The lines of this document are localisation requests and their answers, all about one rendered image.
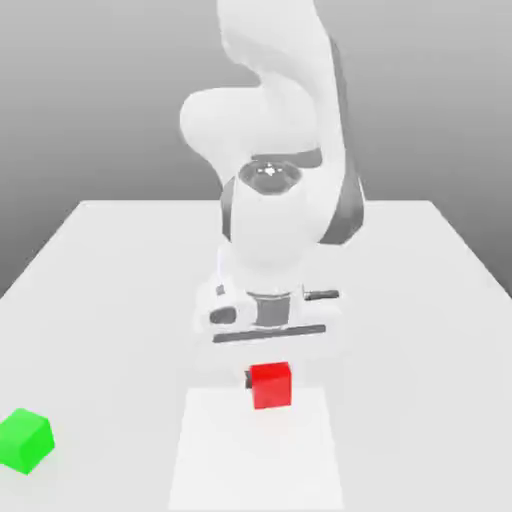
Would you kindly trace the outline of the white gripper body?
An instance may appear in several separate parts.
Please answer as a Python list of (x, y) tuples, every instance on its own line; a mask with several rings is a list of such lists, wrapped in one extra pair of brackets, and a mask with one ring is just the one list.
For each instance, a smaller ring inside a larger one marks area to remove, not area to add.
[(291, 362), (328, 354), (325, 324), (219, 333), (210, 341), (210, 359), (216, 362)]

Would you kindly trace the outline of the small red cube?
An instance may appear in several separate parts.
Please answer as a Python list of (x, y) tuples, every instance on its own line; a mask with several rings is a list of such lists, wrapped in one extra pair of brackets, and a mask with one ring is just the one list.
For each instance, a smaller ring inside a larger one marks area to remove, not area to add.
[(256, 410), (291, 405), (292, 373), (288, 362), (252, 365), (248, 377)]

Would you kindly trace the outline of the small green cube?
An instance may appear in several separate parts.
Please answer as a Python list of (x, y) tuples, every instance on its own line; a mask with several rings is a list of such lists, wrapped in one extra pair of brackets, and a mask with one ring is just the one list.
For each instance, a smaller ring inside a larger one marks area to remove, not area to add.
[(14, 410), (0, 422), (0, 464), (24, 475), (54, 449), (49, 420), (24, 408)]

